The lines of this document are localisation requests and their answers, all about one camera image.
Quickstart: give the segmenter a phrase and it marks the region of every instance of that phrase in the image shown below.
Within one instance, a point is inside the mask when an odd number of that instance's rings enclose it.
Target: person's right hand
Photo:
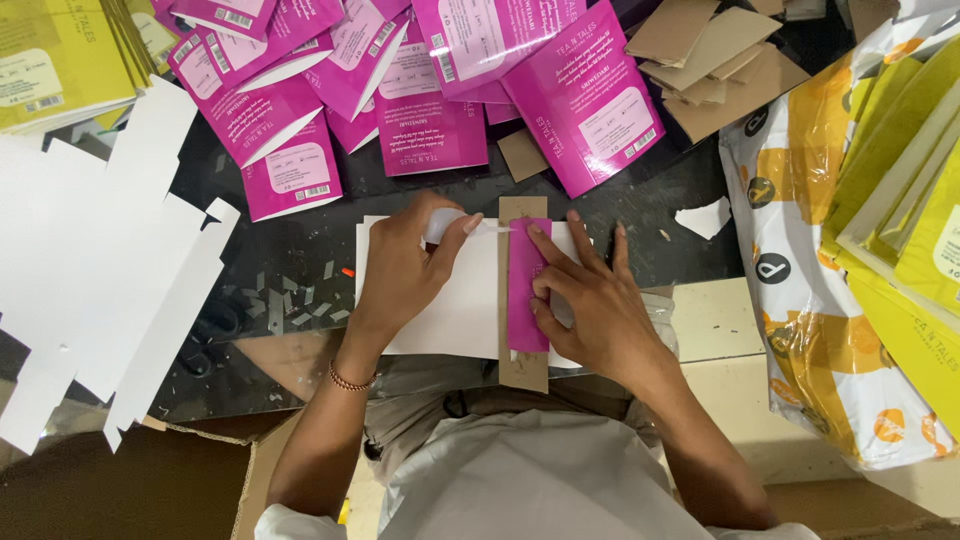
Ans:
[[[533,281],[530,309],[557,353],[616,380],[635,394],[675,379],[679,363],[663,345],[640,298],[627,258],[627,234],[617,224],[612,269],[597,255],[576,210],[566,215],[583,266],[574,262],[536,225],[527,233],[550,264]],[[561,324],[547,304],[550,290],[573,308],[574,324]]]

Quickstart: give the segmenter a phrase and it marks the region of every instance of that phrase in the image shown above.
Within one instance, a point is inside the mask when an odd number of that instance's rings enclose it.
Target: glue bottle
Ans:
[[[446,228],[449,227],[450,224],[455,220],[460,219],[465,215],[467,215],[466,212],[462,212],[457,209],[433,210],[433,213],[430,214],[430,222],[426,224],[426,231],[423,232],[423,241],[428,244],[439,244],[441,238],[444,237]],[[477,228],[470,233],[470,236],[485,233],[508,233],[510,230],[511,229],[509,227],[490,227],[481,221],[480,225],[477,225]]]

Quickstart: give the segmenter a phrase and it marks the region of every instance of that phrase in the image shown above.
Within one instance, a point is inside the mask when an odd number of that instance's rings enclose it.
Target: finger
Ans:
[[[441,197],[433,191],[425,189],[417,195],[417,198],[414,199],[414,202],[410,204],[410,207],[407,208],[403,214],[406,219],[414,223],[418,234],[420,234],[423,232],[423,229],[426,228],[427,222],[430,221],[430,215],[435,209],[457,209],[463,211],[463,207],[460,205],[445,197]]]
[[[446,228],[444,237],[440,240],[440,245],[437,246],[437,249],[427,261],[427,271],[434,278],[444,283],[450,279],[450,275],[453,273],[453,262],[456,260],[457,254],[460,253],[460,248],[467,241],[470,233],[477,228],[477,225],[480,225],[481,219],[483,219],[482,213],[465,215],[453,220]]]
[[[557,244],[554,244],[553,240],[551,240],[536,223],[530,223],[530,225],[527,226],[527,234],[530,235],[530,239],[533,240],[534,245],[540,250],[543,258],[546,258],[546,261],[550,263],[550,266],[560,268],[568,276],[577,280],[589,274],[583,266],[577,264],[572,258],[567,257],[564,252],[560,251]]]
[[[590,236],[587,234],[587,224],[580,219],[577,210],[570,209],[566,213],[566,225],[570,229],[570,236],[573,237],[573,245],[577,248],[577,255],[584,268],[591,272],[606,275],[610,269],[604,263],[603,259],[597,255],[597,250],[590,243]]]
[[[550,298],[550,290],[555,290],[568,301],[572,301],[583,288],[581,284],[556,266],[544,268],[534,278],[533,284],[534,295],[543,300]]]
[[[540,298],[530,301],[530,309],[537,317],[537,328],[550,340],[557,353],[569,357],[577,348],[577,335],[557,320],[550,306]]]
[[[616,231],[613,233],[613,274],[623,284],[636,287],[634,273],[630,271],[630,255],[627,248],[627,230],[620,220],[616,221]]]

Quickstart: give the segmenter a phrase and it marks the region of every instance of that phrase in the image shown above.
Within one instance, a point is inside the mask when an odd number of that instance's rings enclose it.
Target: white plastic bag with yellow print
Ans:
[[[818,256],[863,85],[884,62],[960,33],[960,0],[945,11],[911,9],[720,136],[747,282],[767,341],[770,408],[820,433],[863,470],[957,449],[884,349],[846,273]]]

